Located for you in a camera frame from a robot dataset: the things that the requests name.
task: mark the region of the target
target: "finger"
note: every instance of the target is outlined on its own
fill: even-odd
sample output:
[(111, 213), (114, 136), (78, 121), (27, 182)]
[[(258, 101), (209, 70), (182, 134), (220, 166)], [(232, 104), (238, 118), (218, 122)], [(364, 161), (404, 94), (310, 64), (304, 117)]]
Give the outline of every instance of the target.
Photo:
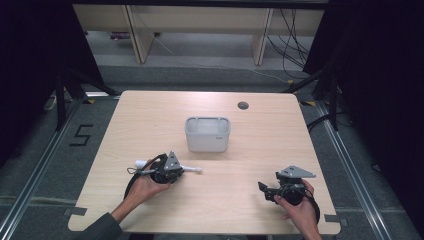
[(314, 187), (312, 187), (312, 185), (306, 181), (305, 179), (302, 179), (303, 184), (305, 185), (306, 189), (308, 189), (308, 191), (310, 191), (312, 194), (314, 193)]
[(283, 214), (283, 215), (281, 215), (281, 219), (282, 220), (287, 220), (287, 219), (289, 219), (290, 218), (290, 216), (286, 213), (286, 214)]
[(284, 199), (284, 198), (282, 198), (282, 197), (280, 197), (280, 196), (278, 196), (278, 195), (275, 195), (274, 196), (274, 200), (278, 203), (278, 204), (280, 204), (284, 209), (287, 209), (287, 207), (289, 206), (289, 202), (287, 202), (287, 200), (286, 199)]

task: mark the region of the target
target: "plastic box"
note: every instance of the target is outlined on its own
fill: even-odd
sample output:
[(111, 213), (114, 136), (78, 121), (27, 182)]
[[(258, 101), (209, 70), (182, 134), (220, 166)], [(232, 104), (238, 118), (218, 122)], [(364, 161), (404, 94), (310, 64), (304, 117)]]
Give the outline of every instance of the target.
[(188, 149), (192, 152), (225, 152), (230, 136), (225, 117), (189, 117), (185, 123)]

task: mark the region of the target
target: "hand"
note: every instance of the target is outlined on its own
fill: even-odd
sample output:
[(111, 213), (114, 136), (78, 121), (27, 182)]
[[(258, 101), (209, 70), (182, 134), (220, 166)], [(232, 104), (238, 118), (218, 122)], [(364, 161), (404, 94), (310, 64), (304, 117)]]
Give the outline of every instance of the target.
[[(309, 184), (309, 182), (307, 182), (306, 180), (302, 179), (302, 181), (306, 189), (313, 194), (314, 188), (312, 187), (312, 185)], [(321, 239), (321, 236), (318, 231), (315, 210), (306, 197), (303, 197), (302, 202), (297, 206), (291, 205), (286, 201), (286, 199), (278, 195), (275, 195), (274, 199), (286, 210), (286, 213), (281, 218), (283, 220), (287, 220), (290, 218), (296, 228), (303, 235), (305, 240)]]
[(150, 175), (140, 176), (131, 186), (127, 197), (112, 212), (112, 217), (120, 223), (138, 205), (148, 201), (156, 194), (169, 189), (170, 183), (159, 184), (152, 180)]

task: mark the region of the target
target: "tape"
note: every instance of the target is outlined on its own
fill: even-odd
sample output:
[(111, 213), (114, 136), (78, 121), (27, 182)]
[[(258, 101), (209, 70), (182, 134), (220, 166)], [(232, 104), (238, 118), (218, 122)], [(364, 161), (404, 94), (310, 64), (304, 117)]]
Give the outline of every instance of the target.
[(338, 222), (340, 225), (342, 225), (342, 227), (349, 226), (347, 219), (340, 219), (337, 215), (324, 214), (324, 219), (326, 222)]
[(73, 207), (73, 208), (67, 208), (63, 215), (68, 217), (70, 217), (71, 215), (84, 216), (86, 212), (87, 212), (87, 208)]

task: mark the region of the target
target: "black hole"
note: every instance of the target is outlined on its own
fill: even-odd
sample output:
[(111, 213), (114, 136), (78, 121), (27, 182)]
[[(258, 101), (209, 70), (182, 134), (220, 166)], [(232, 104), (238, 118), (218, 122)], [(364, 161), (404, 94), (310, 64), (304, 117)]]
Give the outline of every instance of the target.
[(246, 110), (249, 108), (249, 104), (247, 102), (239, 102), (237, 104), (237, 106), (241, 109), (241, 110)]

